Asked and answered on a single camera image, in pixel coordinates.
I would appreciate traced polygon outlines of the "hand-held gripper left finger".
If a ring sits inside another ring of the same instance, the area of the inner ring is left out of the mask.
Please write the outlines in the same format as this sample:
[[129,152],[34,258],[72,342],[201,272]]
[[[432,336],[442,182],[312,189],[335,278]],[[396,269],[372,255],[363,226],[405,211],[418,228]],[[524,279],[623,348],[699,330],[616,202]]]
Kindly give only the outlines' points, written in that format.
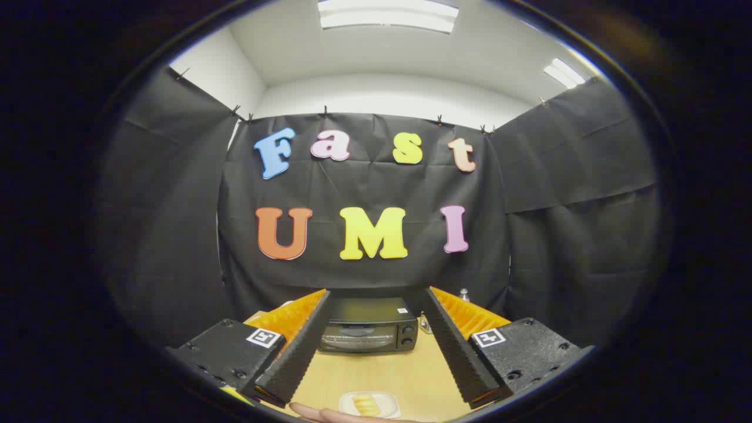
[[242,401],[284,408],[306,374],[331,313],[322,289],[248,322],[224,319],[177,348],[176,361]]

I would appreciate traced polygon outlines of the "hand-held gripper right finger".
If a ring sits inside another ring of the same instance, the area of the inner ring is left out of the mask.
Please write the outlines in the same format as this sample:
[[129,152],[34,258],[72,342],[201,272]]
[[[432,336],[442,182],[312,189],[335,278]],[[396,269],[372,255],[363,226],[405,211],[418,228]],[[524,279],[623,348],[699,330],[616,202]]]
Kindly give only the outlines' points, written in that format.
[[508,321],[435,287],[422,291],[422,313],[472,409],[528,394],[593,351],[534,318]]

